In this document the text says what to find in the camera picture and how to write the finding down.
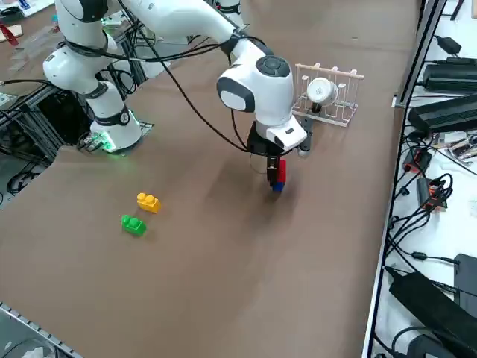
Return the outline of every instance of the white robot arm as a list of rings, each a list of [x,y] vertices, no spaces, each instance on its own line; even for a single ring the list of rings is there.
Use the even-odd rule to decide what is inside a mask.
[[[290,66],[269,48],[249,40],[227,17],[203,0],[123,3],[161,37],[202,34],[222,43],[222,51],[236,61],[218,79],[219,97],[231,109],[255,113],[256,132],[261,138],[283,151],[306,138],[291,112],[294,93]],[[114,40],[101,28],[101,18],[114,5],[107,0],[56,0],[58,22],[66,42],[117,53]],[[95,73],[110,61],[64,46],[45,60],[43,68],[53,84],[84,96],[97,117],[92,129],[109,138],[113,143],[110,151],[114,151],[133,145],[141,133],[114,85],[95,79]]]

